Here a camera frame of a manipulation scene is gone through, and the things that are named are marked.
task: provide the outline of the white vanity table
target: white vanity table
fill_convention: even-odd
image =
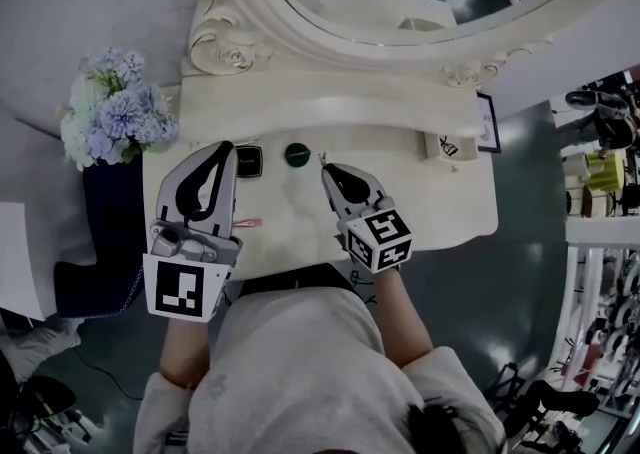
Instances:
[[[145,215],[155,219],[162,179],[191,152],[223,139],[261,146],[263,174],[238,182],[235,219],[263,226],[236,231],[244,248],[234,279],[346,257],[333,239],[322,152],[376,175],[410,224],[414,250],[492,234],[491,157],[427,159],[422,133],[481,134],[475,89],[597,0],[530,0],[463,26],[439,1],[357,1],[353,12],[337,1],[197,0],[180,141],[145,154]],[[358,16],[376,7],[379,15]],[[312,151],[302,168],[284,160],[292,142]]]

